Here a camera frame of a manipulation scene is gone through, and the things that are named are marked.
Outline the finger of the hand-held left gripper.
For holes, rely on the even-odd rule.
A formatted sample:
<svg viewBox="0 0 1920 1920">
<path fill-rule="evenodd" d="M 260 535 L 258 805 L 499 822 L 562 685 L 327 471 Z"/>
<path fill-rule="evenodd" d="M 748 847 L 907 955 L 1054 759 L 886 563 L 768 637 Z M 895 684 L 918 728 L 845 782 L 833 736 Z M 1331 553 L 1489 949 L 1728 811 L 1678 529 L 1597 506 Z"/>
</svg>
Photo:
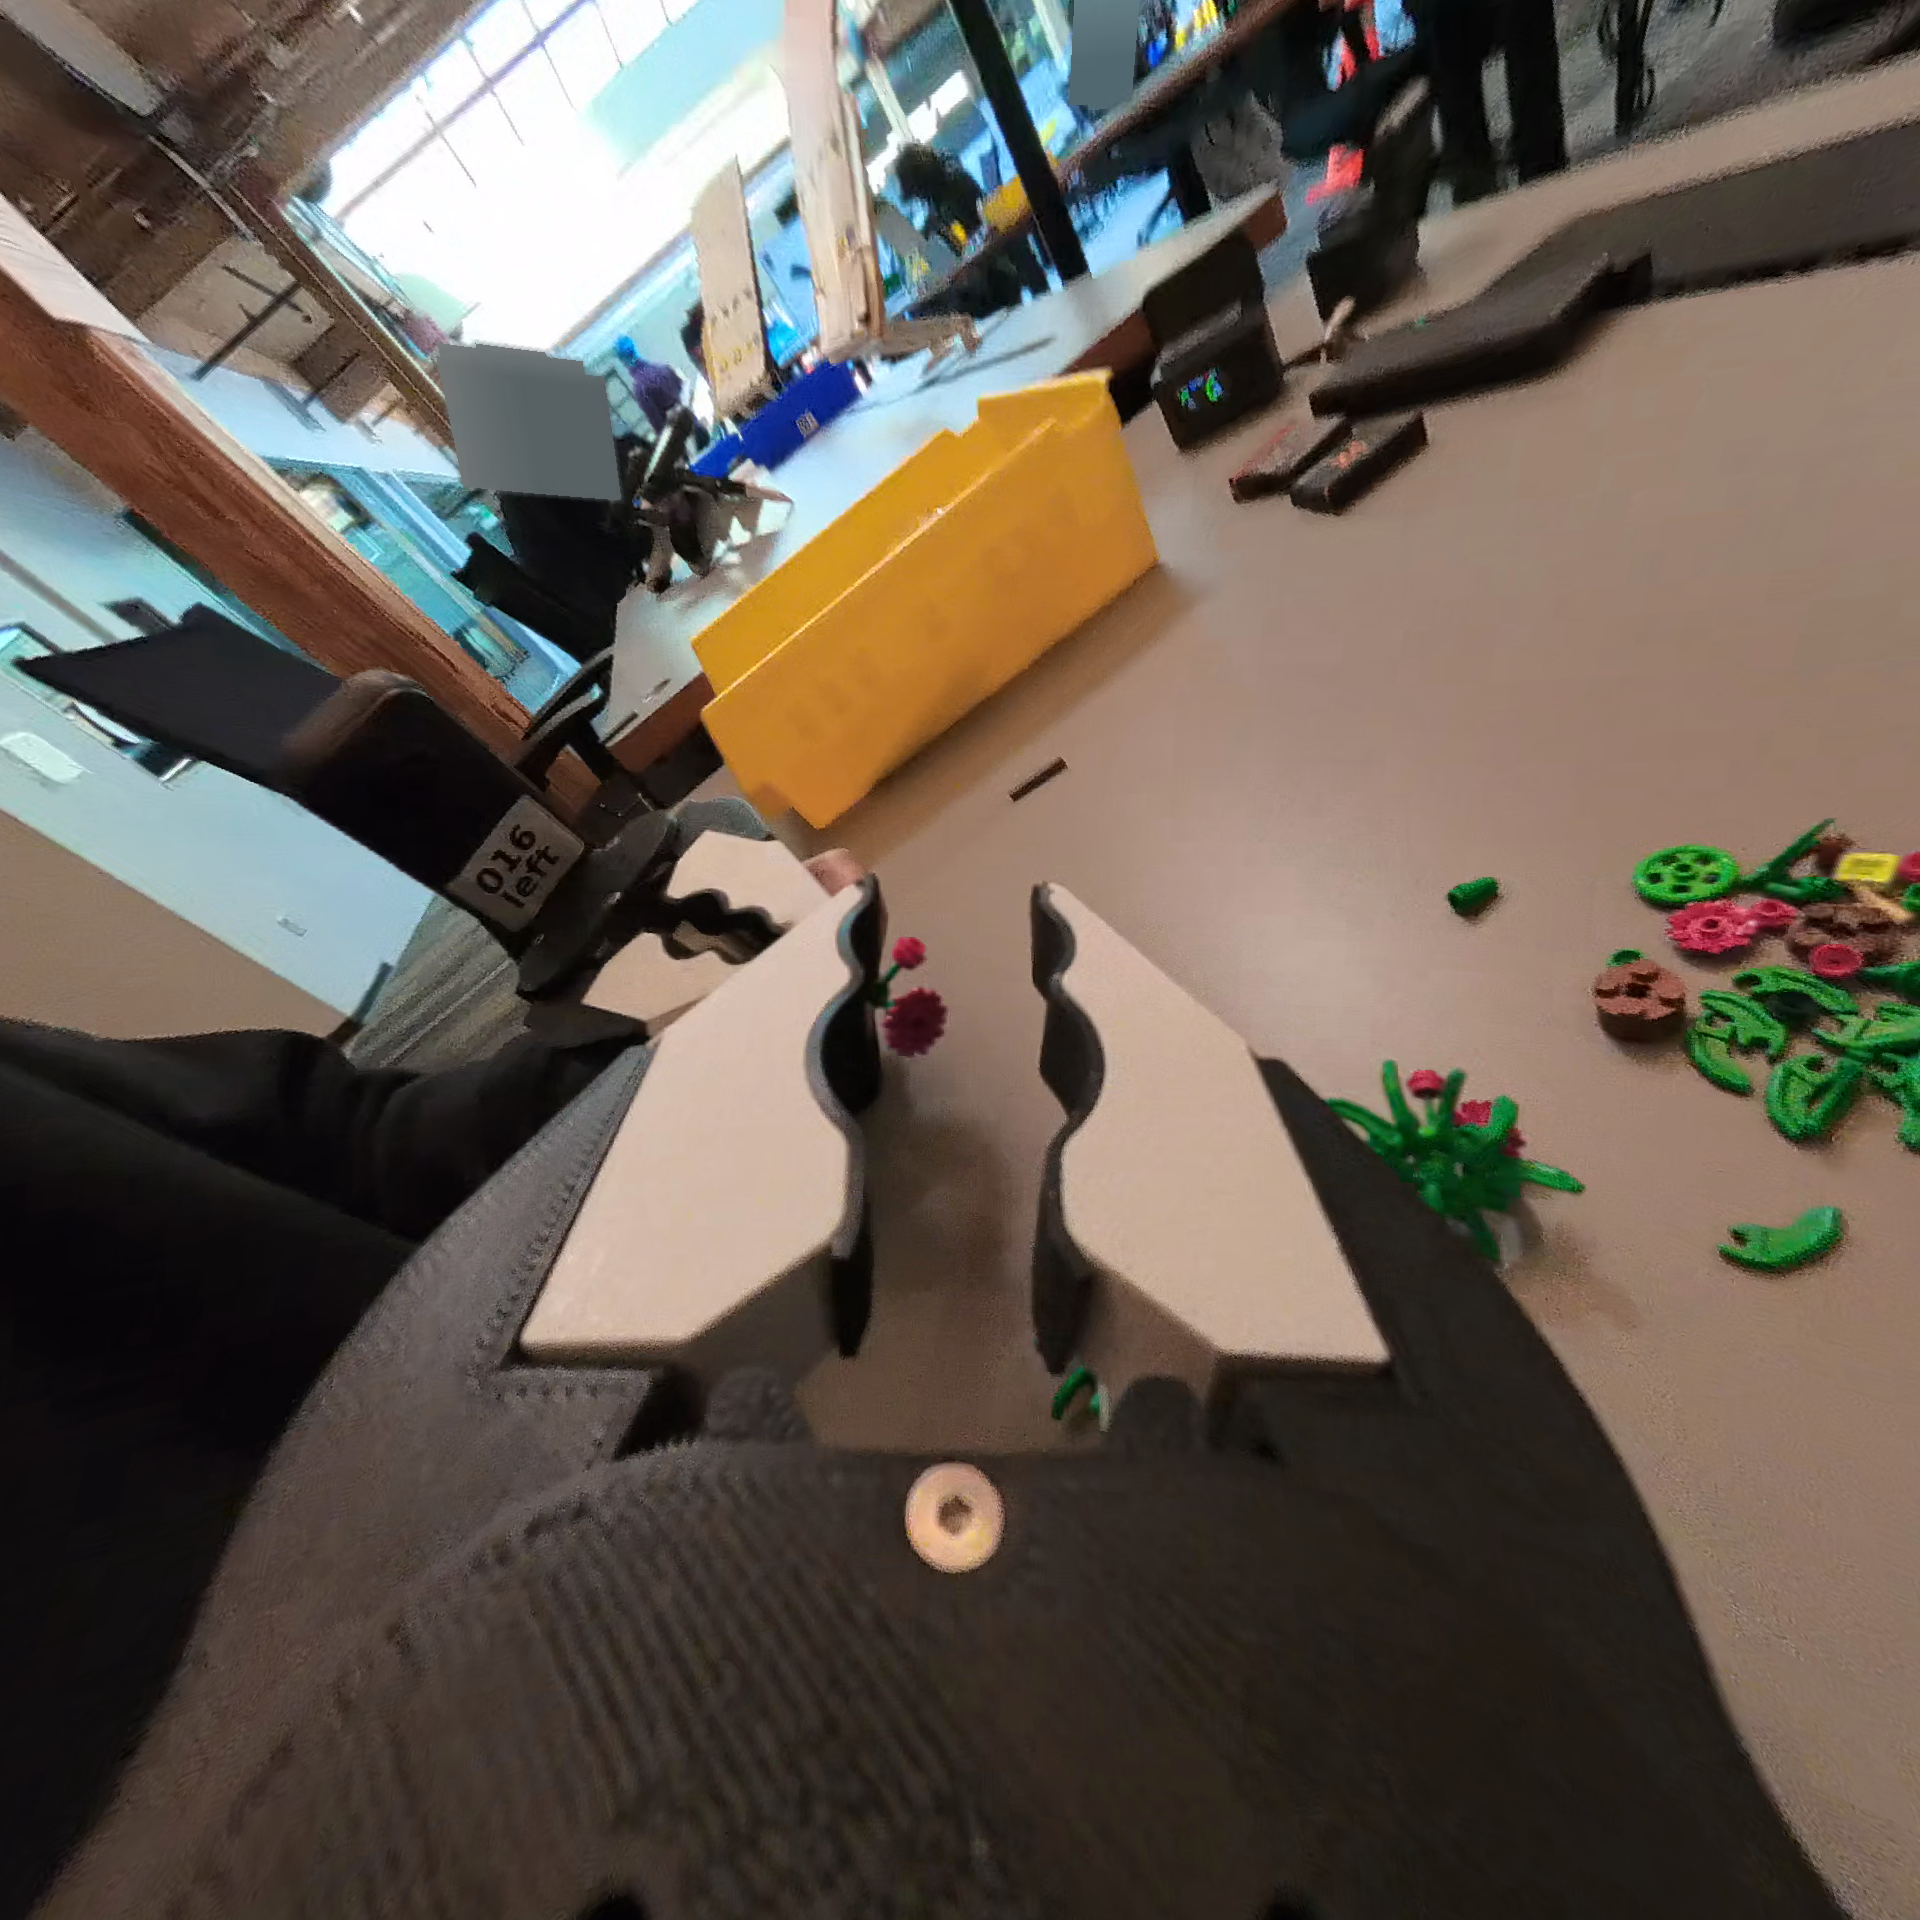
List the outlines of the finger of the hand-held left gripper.
<svg viewBox="0 0 1920 1920">
<path fill-rule="evenodd" d="M 686 946 L 644 929 L 599 968 L 581 1003 L 656 1039 L 755 963 L 760 951 L 732 936 L 715 940 L 697 931 Z"/>
<path fill-rule="evenodd" d="M 781 839 L 707 830 L 660 880 L 656 934 L 673 958 L 751 961 L 829 896 Z"/>
</svg>

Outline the wooden pillar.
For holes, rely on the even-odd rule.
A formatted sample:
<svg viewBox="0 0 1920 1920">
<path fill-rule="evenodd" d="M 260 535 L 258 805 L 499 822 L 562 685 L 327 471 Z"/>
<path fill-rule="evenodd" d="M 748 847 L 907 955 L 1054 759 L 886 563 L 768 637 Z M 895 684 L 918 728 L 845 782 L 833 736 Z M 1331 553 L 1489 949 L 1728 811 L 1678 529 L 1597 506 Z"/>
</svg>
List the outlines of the wooden pillar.
<svg viewBox="0 0 1920 1920">
<path fill-rule="evenodd" d="M 395 667 L 496 756 L 523 705 L 120 334 L 56 315 L 5 267 L 5 403 L 336 678 Z"/>
</svg>

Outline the green leafy toy plant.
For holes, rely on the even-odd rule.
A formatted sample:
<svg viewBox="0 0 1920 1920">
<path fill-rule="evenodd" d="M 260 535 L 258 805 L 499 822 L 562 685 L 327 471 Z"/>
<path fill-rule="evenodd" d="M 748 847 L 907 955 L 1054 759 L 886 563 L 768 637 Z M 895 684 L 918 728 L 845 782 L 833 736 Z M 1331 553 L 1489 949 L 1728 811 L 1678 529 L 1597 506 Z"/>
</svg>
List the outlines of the green leafy toy plant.
<svg viewBox="0 0 1920 1920">
<path fill-rule="evenodd" d="M 1515 1097 L 1471 1097 L 1459 1067 L 1387 1060 L 1376 1106 L 1332 1097 L 1328 1110 L 1422 1207 L 1496 1268 L 1512 1258 L 1530 1195 L 1586 1189 L 1579 1173 L 1529 1152 Z"/>
</svg>

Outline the green curved toy leaf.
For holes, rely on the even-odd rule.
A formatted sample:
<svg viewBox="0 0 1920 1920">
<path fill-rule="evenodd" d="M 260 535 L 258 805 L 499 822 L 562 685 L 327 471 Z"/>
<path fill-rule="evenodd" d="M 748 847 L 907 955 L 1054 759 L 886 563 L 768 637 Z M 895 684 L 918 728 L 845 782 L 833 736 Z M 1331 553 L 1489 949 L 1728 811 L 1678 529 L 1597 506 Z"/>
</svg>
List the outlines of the green curved toy leaf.
<svg viewBox="0 0 1920 1920">
<path fill-rule="evenodd" d="M 1842 1207 L 1815 1206 L 1787 1221 L 1734 1221 L 1716 1252 L 1731 1266 L 1778 1277 L 1827 1259 L 1845 1243 L 1846 1232 Z"/>
</svg>

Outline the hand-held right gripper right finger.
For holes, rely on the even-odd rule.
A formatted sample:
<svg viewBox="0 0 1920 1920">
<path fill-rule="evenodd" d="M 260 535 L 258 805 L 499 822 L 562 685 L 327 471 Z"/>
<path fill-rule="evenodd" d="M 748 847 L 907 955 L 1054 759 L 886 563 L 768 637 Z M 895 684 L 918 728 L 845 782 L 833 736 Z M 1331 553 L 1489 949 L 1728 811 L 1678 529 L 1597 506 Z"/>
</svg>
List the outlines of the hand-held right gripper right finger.
<svg viewBox="0 0 1920 1920">
<path fill-rule="evenodd" d="M 1140 1379 L 1207 1409 L 1242 1382 L 1391 1363 L 1328 1206 L 1250 1041 L 1056 880 L 1028 899 L 1042 1158 L 1034 1344 L 1109 1414 Z"/>
</svg>

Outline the black power bank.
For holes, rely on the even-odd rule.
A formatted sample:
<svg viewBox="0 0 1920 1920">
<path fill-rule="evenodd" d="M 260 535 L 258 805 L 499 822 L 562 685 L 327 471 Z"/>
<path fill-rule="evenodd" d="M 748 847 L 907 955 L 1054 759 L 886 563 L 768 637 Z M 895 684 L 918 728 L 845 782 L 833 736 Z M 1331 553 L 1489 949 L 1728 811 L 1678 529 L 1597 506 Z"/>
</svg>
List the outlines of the black power bank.
<svg viewBox="0 0 1920 1920">
<path fill-rule="evenodd" d="M 1149 392 L 1170 444 L 1197 452 L 1285 396 L 1285 358 L 1258 248 L 1224 232 L 1143 300 L 1155 360 Z"/>
</svg>

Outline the brown round toy brick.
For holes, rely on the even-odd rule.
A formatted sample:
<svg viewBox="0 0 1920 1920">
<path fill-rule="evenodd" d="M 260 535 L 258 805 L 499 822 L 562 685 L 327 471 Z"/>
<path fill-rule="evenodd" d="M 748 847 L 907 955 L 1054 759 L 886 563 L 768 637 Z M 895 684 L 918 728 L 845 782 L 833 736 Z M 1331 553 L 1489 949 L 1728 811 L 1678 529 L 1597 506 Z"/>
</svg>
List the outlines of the brown round toy brick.
<svg viewBox="0 0 1920 1920">
<path fill-rule="evenodd" d="M 1592 979 L 1601 1029 L 1620 1044 L 1654 1044 L 1680 1036 L 1691 1021 L 1689 984 L 1646 958 L 1607 963 Z"/>
</svg>

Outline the black desk mat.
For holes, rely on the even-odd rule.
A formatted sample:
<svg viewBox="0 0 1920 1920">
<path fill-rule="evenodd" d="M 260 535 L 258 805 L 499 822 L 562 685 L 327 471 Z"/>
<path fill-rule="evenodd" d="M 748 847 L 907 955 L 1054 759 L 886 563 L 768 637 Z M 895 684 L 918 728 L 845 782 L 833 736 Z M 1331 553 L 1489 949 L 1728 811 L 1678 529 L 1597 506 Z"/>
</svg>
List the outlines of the black desk mat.
<svg viewBox="0 0 1920 1920">
<path fill-rule="evenodd" d="M 1553 232 L 1529 267 L 1646 257 L 1654 300 L 1910 254 L 1919 245 L 1919 121 L 1597 207 Z"/>
</svg>

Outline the small black battery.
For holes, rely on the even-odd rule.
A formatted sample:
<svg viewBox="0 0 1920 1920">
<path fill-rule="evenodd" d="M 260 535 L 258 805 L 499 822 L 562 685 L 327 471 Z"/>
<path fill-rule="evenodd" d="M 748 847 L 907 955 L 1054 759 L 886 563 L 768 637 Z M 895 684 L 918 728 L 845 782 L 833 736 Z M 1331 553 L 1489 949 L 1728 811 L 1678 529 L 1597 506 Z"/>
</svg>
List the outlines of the small black battery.
<svg viewBox="0 0 1920 1920">
<path fill-rule="evenodd" d="M 1250 506 L 1289 496 L 1306 471 L 1347 440 L 1350 427 L 1353 421 L 1340 414 L 1320 416 L 1308 403 L 1289 408 L 1269 444 L 1230 474 L 1233 500 Z"/>
<path fill-rule="evenodd" d="M 1306 513 L 1343 516 L 1427 447 L 1422 409 L 1357 420 L 1289 483 L 1289 501 Z"/>
</svg>

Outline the black box device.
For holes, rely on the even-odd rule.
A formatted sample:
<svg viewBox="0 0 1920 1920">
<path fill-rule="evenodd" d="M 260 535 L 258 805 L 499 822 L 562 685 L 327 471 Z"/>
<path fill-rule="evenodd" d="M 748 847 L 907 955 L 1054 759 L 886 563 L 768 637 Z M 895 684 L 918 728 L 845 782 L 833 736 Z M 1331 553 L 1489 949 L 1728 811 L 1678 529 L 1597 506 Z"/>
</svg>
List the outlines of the black box device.
<svg viewBox="0 0 1920 1920">
<path fill-rule="evenodd" d="M 1421 262 L 1421 225 L 1440 146 L 1429 80 L 1413 77 L 1358 146 L 1357 182 L 1318 215 L 1306 257 L 1318 317 L 1357 321 L 1392 297 Z"/>
</svg>

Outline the cardboard display board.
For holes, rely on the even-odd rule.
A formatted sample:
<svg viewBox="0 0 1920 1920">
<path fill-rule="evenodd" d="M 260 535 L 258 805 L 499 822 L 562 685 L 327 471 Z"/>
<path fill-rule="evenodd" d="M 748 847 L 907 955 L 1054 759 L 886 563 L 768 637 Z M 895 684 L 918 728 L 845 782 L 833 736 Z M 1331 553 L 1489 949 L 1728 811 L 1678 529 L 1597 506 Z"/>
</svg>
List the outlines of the cardboard display board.
<svg viewBox="0 0 1920 1920">
<path fill-rule="evenodd" d="M 782 4 L 781 76 L 794 191 L 815 285 L 821 354 L 878 352 L 886 297 L 858 114 L 839 74 L 839 5 Z"/>
<path fill-rule="evenodd" d="M 702 366 L 723 420 L 740 420 L 777 387 L 747 182 L 735 158 L 697 191 L 689 235 L 702 307 Z"/>
</svg>

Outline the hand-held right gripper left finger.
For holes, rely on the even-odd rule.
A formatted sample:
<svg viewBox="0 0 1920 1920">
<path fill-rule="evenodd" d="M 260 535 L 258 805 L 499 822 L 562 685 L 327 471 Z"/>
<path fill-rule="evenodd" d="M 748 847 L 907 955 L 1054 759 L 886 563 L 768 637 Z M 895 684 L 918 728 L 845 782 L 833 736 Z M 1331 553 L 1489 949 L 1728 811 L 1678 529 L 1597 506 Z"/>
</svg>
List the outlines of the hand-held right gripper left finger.
<svg viewBox="0 0 1920 1920">
<path fill-rule="evenodd" d="M 521 1334 L 540 1365 L 813 1370 L 874 1305 L 877 876 L 654 1044 Z"/>
</svg>

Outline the person's left forearm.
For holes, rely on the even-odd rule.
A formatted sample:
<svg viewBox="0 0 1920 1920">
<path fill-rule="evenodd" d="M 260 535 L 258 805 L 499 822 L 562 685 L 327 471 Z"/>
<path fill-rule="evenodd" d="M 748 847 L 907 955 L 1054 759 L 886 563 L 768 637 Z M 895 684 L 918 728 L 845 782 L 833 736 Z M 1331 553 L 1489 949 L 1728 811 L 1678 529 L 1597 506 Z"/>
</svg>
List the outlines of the person's left forearm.
<svg viewBox="0 0 1920 1920">
<path fill-rule="evenodd" d="M 523 1036 L 457 1067 L 367 1067 L 283 1027 L 102 1037 L 2 1021 L 5 1107 L 59 1094 L 233 1172 L 420 1239 L 536 1139 L 641 1031 Z"/>
</svg>

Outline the pile of small toy pieces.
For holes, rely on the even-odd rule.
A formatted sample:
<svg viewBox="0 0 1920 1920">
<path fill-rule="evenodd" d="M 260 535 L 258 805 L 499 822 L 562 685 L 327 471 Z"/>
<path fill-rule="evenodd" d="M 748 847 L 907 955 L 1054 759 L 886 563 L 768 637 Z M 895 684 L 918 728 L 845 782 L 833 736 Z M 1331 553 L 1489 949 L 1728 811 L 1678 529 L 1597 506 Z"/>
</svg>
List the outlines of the pile of small toy pieces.
<svg viewBox="0 0 1920 1920">
<path fill-rule="evenodd" d="M 1644 852 L 1632 894 L 1662 923 L 1689 984 L 1617 954 L 1678 1029 L 1692 1069 L 1757 1099 L 1794 1145 L 1830 1139 L 1869 1095 L 1919 1137 L 1919 852 L 1857 842 L 1823 819 L 1757 861 L 1711 842 Z"/>
</svg>

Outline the flat black case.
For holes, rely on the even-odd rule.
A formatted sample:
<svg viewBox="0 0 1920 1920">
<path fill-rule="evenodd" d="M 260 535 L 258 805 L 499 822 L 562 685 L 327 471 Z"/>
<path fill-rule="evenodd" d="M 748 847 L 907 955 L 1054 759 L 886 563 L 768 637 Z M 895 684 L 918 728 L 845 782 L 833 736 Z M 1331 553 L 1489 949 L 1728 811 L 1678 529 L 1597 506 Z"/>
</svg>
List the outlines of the flat black case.
<svg viewBox="0 0 1920 1920">
<path fill-rule="evenodd" d="M 1308 396 L 1318 417 L 1367 420 L 1524 382 L 1565 361 L 1604 314 L 1648 297 L 1650 251 L 1597 251 L 1371 336 Z"/>
</svg>

